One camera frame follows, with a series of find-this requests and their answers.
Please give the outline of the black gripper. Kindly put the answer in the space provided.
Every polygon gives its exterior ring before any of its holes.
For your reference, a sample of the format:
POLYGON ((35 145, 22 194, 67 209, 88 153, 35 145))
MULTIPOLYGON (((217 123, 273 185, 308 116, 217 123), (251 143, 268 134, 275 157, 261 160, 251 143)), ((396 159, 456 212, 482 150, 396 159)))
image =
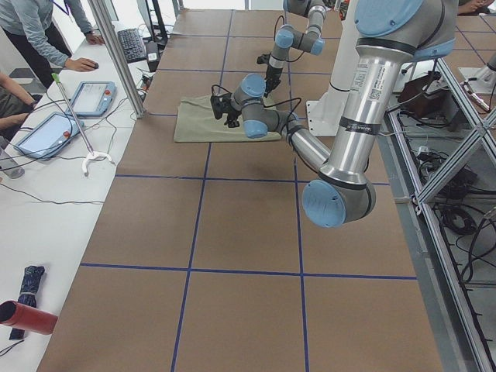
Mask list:
POLYGON ((265 92, 263 96, 266 98, 277 86, 281 83, 281 75, 283 69, 267 65, 265 77, 265 92))
POLYGON ((232 99, 227 96, 223 98, 223 111, 227 114, 224 125, 228 128, 237 128, 241 111, 233 107, 232 99))

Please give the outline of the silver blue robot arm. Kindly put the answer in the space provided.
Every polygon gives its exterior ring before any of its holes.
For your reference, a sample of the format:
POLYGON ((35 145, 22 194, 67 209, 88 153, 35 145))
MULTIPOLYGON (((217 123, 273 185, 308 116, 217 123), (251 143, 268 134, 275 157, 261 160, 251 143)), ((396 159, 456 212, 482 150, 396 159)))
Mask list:
POLYGON ((212 95, 212 111, 228 127, 242 126, 248 138, 279 133, 317 173, 302 195, 306 216, 332 228, 362 219, 376 193, 365 170, 403 64, 448 55, 455 43, 455 1, 358 1, 346 17, 358 33, 358 60, 336 138, 325 146, 293 112, 268 109, 264 98, 281 76, 290 49, 318 55, 326 8, 321 1, 286 1, 288 12, 308 19, 305 32, 282 26, 267 56, 267 73, 248 74, 235 91, 212 95))
POLYGON ((275 33, 272 51, 257 58, 258 64, 267 65, 265 97, 281 83, 284 63, 288 61, 291 48, 319 55, 325 46, 325 41, 321 37, 322 26, 326 19, 326 7, 323 1, 289 0, 283 1, 283 7, 286 12, 305 17, 308 24, 304 32, 298 31, 290 24, 284 24, 275 33))

